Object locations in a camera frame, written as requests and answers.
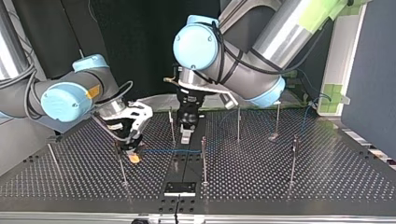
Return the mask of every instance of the thin metal pin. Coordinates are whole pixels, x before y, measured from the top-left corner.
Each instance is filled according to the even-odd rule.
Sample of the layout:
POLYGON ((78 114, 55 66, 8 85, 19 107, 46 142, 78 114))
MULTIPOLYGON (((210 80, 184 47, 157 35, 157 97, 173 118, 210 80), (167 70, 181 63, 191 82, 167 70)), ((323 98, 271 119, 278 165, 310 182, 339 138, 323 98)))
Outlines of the thin metal pin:
POLYGON ((241 140, 240 134, 241 134, 241 107, 238 106, 238 136, 236 138, 238 143, 241 140))
POLYGON ((175 129, 174 129, 174 124, 173 124, 173 118, 172 118, 172 106, 169 108, 169 122, 171 124, 171 130, 172 130, 172 141, 175 144, 176 139, 175 139, 175 129))
POLYGON ((120 156, 119 162, 120 162, 120 168, 121 168, 121 171, 122 171, 122 177, 123 177, 123 179, 124 179, 122 185, 123 185, 124 187, 126 187, 126 186, 129 185, 129 183, 128 183, 128 180, 126 179, 125 170, 124 170, 124 167, 123 167, 123 163, 122 163, 121 156, 120 156))
POLYGON ((204 159, 204 186, 207 186, 209 183, 207 182, 207 175, 206 175, 206 138, 202 137, 201 141, 201 150, 202 150, 202 157, 204 159))
POLYGON ((49 147, 50 155, 51 155, 53 161, 55 162, 56 168, 58 169, 58 172, 59 172, 59 174, 61 175, 61 178, 62 178, 61 167, 59 166, 59 162, 58 162, 58 159, 55 156, 55 152, 53 151, 52 145, 50 143, 48 143, 47 146, 49 147))
POLYGON ((277 104, 277 110, 276 110, 276 126, 275 126, 275 131, 271 134, 271 136, 268 137, 268 140, 274 142, 278 137, 278 126, 279 126, 279 114, 280 114, 280 105, 281 103, 279 101, 275 102, 277 104))

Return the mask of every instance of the gray panel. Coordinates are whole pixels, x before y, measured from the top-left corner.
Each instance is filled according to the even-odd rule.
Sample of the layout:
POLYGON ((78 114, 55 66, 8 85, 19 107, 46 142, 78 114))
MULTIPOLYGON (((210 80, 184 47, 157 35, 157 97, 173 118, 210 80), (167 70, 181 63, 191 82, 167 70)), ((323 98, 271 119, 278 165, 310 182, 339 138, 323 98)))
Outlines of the gray panel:
POLYGON ((51 129, 29 119, 0 124, 0 175, 42 148, 51 134, 51 129))
MULTIPOLYGON (((291 137, 299 133, 304 112, 281 111, 277 144, 267 140, 274 110, 242 111, 240 144, 235 111, 208 112, 209 186, 178 208, 184 208, 183 214, 207 215, 395 216, 395 172, 313 113, 290 188, 291 137)), ((144 135, 151 151, 137 165, 124 161, 128 190, 121 186, 113 140, 89 122, 55 148, 62 177, 47 151, 2 176, 0 211, 174 212, 169 209, 176 203, 162 194, 167 171, 176 162, 172 152, 163 151, 172 148, 167 113, 155 115, 144 135)))
POLYGON ((358 135, 396 158, 396 1, 367 5, 342 121, 358 135))

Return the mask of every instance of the cable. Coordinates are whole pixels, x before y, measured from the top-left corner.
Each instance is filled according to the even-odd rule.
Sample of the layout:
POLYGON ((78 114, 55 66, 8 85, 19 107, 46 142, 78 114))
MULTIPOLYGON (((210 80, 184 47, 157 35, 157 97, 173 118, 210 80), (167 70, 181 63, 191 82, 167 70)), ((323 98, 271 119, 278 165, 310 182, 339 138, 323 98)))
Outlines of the cable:
MULTIPOLYGON (((312 101, 313 105, 316 103, 316 101, 318 101, 319 98, 325 98, 325 97, 324 97, 324 96, 319 96, 319 97, 315 98, 315 100, 312 101)), ((305 110, 303 122, 302 122, 302 124, 301 124, 300 138, 303 136, 306 117, 307 117, 308 111, 309 111, 309 109, 310 109, 311 107, 312 107, 312 105, 309 105, 309 106, 306 108, 306 110, 305 110)))
POLYGON ((222 46, 224 46, 225 51, 237 62, 241 63, 242 65, 244 65, 247 68, 250 68, 254 71, 260 72, 260 73, 264 73, 267 75, 282 75, 282 74, 286 74, 288 72, 292 72, 294 70, 296 70, 299 66, 301 66, 301 64, 303 64, 305 62, 305 60, 308 58, 309 54, 312 52, 312 50, 315 48, 315 45, 318 43, 318 41, 320 40, 320 38, 323 36, 323 31, 325 30, 325 26, 326 24, 329 22, 329 20, 326 20, 325 24, 323 25, 323 29, 320 31, 320 33, 318 34, 317 38, 315 39, 314 43, 312 44, 312 46, 309 48, 308 52, 305 54, 305 56, 297 63, 295 64, 293 67, 285 69, 285 70, 281 70, 281 71, 269 71, 269 70, 264 70, 261 69, 259 67, 253 66, 249 63, 244 62, 242 59, 239 59, 235 54, 233 54, 233 52, 227 48, 227 46, 224 44, 223 41, 223 34, 221 33, 221 30, 217 27, 217 25, 212 22, 212 24, 208 24, 205 22, 200 22, 203 25, 206 26, 210 26, 212 27, 212 30, 215 34, 216 39, 218 40, 218 42, 220 42, 220 44, 222 46))
POLYGON ((190 153, 201 153, 200 150, 188 150, 188 149, 144 149, 144 152, 190 152, 190 153))
POLYGON ((120 138, 118 136, 116 136, 113 132, 111 132, 107 126, 101 121, 99 120, 99 118, 97 118, 95 115, 92 116, 93 120, 96 121, 96 123, 99 124, 99 126, 104 129, 108 134, 110 134, 110 136, 112 136, 113 138, 115 138, 116 140, 119 140, 121 142, 128 142, 129 140, 131 140, 131 137, 127 137, 127 138, 120 138))
POLYGON ((93 14, 92 14, 91 0, 88 0, 88 11, 90 12, 90 15, 91 15, 92 19, 93 19, 95 22, 98 22, 98 20, 97 20, 97 19, 93 16, 93 14))
POLYGON ((107 104, 109 104, 111 102, 114 102, 114 101, 120 99, 122 96, 124 96, 128 91, 131 90, 131 88, 134 85, 134 83, 131 80, 129 80, 129 81, 125 82, 124 84, 122 84, 122 86, 120 86, 120 90, 122 90, 128 84, 129 84, 129 87, 127 89, 125 89, 125 91, 122 91, 120 94, 118 94, 116 97, 112 98, 110 101, 107 101, 107 102, 102 103, 102 104, 97 104, 96 105, 97 106, 96 109, 100 109, 101 107, 103 107, 103 106, 105 106, 105 105, 107 105, 107 104))
POLYGON ((204 77, 204 75, 202 75, 201 73, 199 73, 199 72, 196 71, 196 70, 193 70, 193 72, 194 72, 195 75, 197 75, 198 77, 200 77, 201 79, 203 79, 205 82, 210 83, 210 84, 213 83, 213 80, 212 80, 210 77, 209 77, 209 78, 206 78, 206 77, 204 77))
MULTIPOLYGON (((19 22, 21 22, 20 17, 17 15, 16 12, 14 12, 14 11, 8 11, 8 14, 9 14, 10 16, 14 17, 15 19, 17 19, 19 22)), ((20 39, 20 41, 23 42, 23 44, 25 44, 25 45, 30 49, 30 52, 29 52, 29 53, 33 53, 32 44, 30 43, 30 41, 29 41, 29 39, 27 38, 27 36, 26 36, 26 39, 23 39, 23 38, 20 36, 20 34, 18 34, 18 32, 17 32, 17 35, 18 35, 18 38, 20 39)))
POLYGON ((323 92, 321 92, 321 91, 318 91, 318 90, 312 85, 311 81, 309 80, 308 76, 306 75, 306 72, 304 72, 304 71, 303 71, 302 69, 300 69, 300 68, 297 68, 297 71, 298 71, 298 72, 301 72, 301 73, 305 76, 306 81, 308 82, 308 84, 309 84, 309 86, 311 87, 312 90, 318 92, 318 93, 319 93, 319 96, 323 96, 324 98, 328 99, 330 102, 332 101, 332 98, 331 98, 329 95, 327 95, 327 94, 325 94, 325 93, 323 93, 323 92))
POLYGON ((34 84, 34 80, 35 80, 35 74, 36 74, 36 71, 33 72, 33 74, 29 78, 29 81, 27 82, 26 90, 24 92, 24 101, 23 101, 23 107, 24 107, 26 116, 29 119, 33 119, 33 120, 41 118, 41 115, 39 115, 33 109, 33 107, 30 105, 30 99, 29 99, 30 90, 32 89, 31 87, 32 87, 32 84, 34 84))

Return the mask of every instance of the metal frame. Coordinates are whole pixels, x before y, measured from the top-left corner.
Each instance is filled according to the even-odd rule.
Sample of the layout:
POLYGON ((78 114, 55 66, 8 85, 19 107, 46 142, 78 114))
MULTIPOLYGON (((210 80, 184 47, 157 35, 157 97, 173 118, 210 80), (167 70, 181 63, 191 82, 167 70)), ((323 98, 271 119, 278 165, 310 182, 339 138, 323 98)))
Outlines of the metal frame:
POLYGON ((220 30, 226 33, 237 21, 254 7, 270 7, 277 11, 282 5, 280 0, 236 0, 222 11, 219 16, 220 30))
MULTIPOLYGON (((0 213, 2 223, 13 221, 41 223, 41 221, 69 221, 84 223, 106 221, 107 223, 131 223, 135 219, 147 220, 149 223, 175 223, 174 215, 138 215, 138 214, 103 214, 103 213, 0 213)), ((365 216, 201 216, 178 215, 181 223, 395 223, 396 217, 365 216)))

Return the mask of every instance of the black cable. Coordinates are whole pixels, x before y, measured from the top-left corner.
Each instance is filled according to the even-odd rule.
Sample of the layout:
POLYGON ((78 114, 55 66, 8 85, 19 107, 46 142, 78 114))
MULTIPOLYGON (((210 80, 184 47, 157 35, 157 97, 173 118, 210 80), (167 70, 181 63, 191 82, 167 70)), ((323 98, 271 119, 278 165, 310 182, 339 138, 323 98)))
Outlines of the black cable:
POLYGON ((264 73, 267 75, 282 75, 282 74, 286 74, 288 72, 292 72, 294 70, 296 70, 299 66, 301 66, 305 60, 308 58, 309 54, 312 52, 312 50, 315 48, 316 44, 318 43, 318 41, 320 40, 320 38, 323 36, 323 31, 325 30, 325 26, 327 25, 327 23, 329 22, 329 19, 326 20, 325 24, 323 25, 322 30, 320 31, 320 33, 317 35, 314 43, 312 44, 312 46, 309 48, 308 52, 305 54, 305 56, 297 63, 295 64, 293 67, 282 70, 282 71, 268 71, 265 69, 261 69, 259 67, 253 66, 249 63, 244 62, 242 59, 239 59, 235 54, 233 54, 232 51, 230 51, 230 49, 227 48, 226 45, 224 45, 224 41, 223 41, 223 34, 221 33, 221 30, 217 27, 217 25, 212 22, 212 24, 208 24, 205 22, 200 22, 203 25, 206 26, 210 26, 213 30, 213 33, 215 34, 216 39, 220 42, 220 44, 224 47, 225 51, 237 62, 241 63, 242 65, 244 65, 247 68, 250 68, 254 71, 260 72, 260 73, 264 73))
POLYGON ((211 79, 210 77, 209 77, 209 78, 206 78, 206 77, 204 77, 204 75, 202 75, 201 73, 199 73, 199 72, 196 71, 196 70, 193 70, 193 72, 194 72, 195 75, 197 75, 198 77, 200 77, 200 78, 203 79, 204 81, 206 81, 206 82, 208 82, 208 83, 210 83, 210 84, 213 83, 213 79, 211 79))
POLYGON ((61 0, 61 5, 62 5, 62 8, 63 8, 63 10, 64 10, 64 15, 66 16, 67 21, 68 21, 68 23, 69 23, 69 25, 70 25, 70 28, 71 28, 71 30, 72 30, 73 36, 74 36, 74 38, 76 39, 78 48, 81 50, 82 53, 84 53, 84 50, 82 50, 81 43, 79 43, 76 30, 74 29, 73 24, 72 24, 72 21, 70 20, 69 14, 68 14, 67 11, 66 11, 66 7, 64 6, 64 0, 61 0))
MULTIPOLYGON (((216 23, 214 21, 212 21, 212 27, 216 27, 216 23)), ((225 49, 225 45, 224 45, 224 36, 220 33, 220 30, 217 29, 219 32, 219 37, 220 37, 220 68, 219 68, 219 74, 218 74, 218 80, 217 83, 221 82, 221 77, 222 77, 222 73, 224 70, 224 49, 225 49)))
POLYGON ((304 77, 306 78, 306 81, 308 82, 309 87, 310 87, 313 91, 318 92, 318 93, 319 93, 319 97, 326 98, 326 99, 328 99, 330 102, 332 101, 332 97, 330 97, 329 95, 327 95, 327 94, 325 94, 325 93, 323 93, 323 92, 317 90, 317 89, 312 85, 312 83, 311 83, 311 81, 309 80, 308 76, 306 75, 306 72, 305 72, 305 71, 303 71, 303 70, 300 69, 300 68, 297 68, 297 72, 300 72, 300 73, 302 73, 302 74, 304 75, 304 77))

